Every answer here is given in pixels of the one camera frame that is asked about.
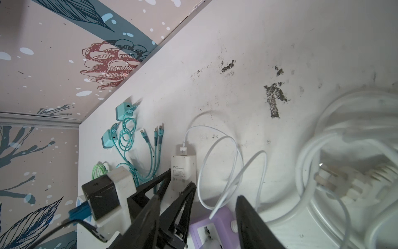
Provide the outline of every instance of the white molding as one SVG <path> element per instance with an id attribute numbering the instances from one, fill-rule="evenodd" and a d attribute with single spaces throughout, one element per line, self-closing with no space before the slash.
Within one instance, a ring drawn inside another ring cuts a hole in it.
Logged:
<path id="1" fill-rule="evenodd" d="M 79 129 L 81 120 L 72 118 L 48 117 L 39 114 L 0 112 L 0 125 L 34 126 L 37 128 Z"/>

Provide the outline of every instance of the white table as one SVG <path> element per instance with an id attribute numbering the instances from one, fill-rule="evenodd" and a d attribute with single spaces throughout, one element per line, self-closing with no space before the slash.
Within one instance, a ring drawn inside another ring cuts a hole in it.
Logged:
<path id="1" fill-rule="evenodd" d="M 149 163 L 139 135 L 143 128 L 153 142 L 153 129 L 164 124 L 162 173 L 188 127 L 216 127 L 236 138 L 245 162 L 258 150 L 267 151 L 261 202 L 277 205 L 263 204 L 260 215 L 265 221 L 282 215 L 298 201 L 296 156 L 322 110 L 362 86 L 397 87 L 396 11 L 393 0 L 213 0 L 80 125 L 78 194 L 98 161 L 122 162 L 115 149 L 102 148 L 101 136 L 116 122 L 115 107 L 129 100 L 140 102 L 132 159 Z M 223 73 L 232 60 L 233 68 Z M 284 73 L 277 77 L 275 66 Z M 280 118 L 271 118 L 264 86 L 276 82 L 284 82 L 280 89 L 288 101 L 277 100 Z M 190 133 L 197 168 L 217 135 L 204 129 Z M 205 199 L 221 193 L 232 155 L 227 142 L 213 151 L 203 174 Z M 237 191 L 252 204 L 262 163 L 263 158 L 253 162 Z M 218 183 L 210 184 L 214 179 Z M 162 208 L 175 198 L 169 190 Z M 194 210 L 199 215 L 202 209 L 196 203 Z M 272 230 L 288 248 L 335 248 L 307 211 Z M 105 246 L 80 227 L 78 248 Z"/>

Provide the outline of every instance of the floral wallpaper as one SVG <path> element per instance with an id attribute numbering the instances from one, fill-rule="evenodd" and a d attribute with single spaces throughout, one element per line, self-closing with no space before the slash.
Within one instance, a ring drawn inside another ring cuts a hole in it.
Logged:
<path id="1" fill-rule="evenodd" d="M 1 0 L 0 111 L 83 120 L 200 2 Z"/>
<path id="2" fill-rule="evenodd" d="M 76 205 L 78 131 L 0 126 L 0 136 L 0 249 L 23 249 Z M 75 230 L 66 227 L 44 244 L 73 248 Z"/>

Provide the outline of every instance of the purple extension socket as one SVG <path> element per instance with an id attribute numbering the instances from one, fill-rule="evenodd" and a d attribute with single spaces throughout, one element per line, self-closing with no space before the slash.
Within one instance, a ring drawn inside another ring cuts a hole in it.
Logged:
<path id="1" fill-rule="evenodd" d="M 189 233 L 191 234 L 195 249 L 201 249 L 205 242 L 206 228 L 209 230 L 212 239 L 218 239 L 222 249 L 236 249 L 239 246 L 238 233 L 231 229 L 231 221 L 235 220 L 232 212 L 227 207 L 220 208 L 213 219 L 206 216 L 195 222 L 191 222 Z"/>

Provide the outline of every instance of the red flower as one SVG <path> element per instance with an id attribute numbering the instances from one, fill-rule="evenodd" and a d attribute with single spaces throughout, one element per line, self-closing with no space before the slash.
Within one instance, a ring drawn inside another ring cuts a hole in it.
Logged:
<path id="1" fill-rule="evenodd" d="M 140 64 L 138 59 L 149 54 L 144 47 L 134 46 L 131 41 L 124 39 L 94 43 L 83 49 L 82 53 L 87 59 L 84 65 L 91 69 L 80 73 L 87 75 L 90 81 L 100 83 L 98 89 L 118 86 Z"/>

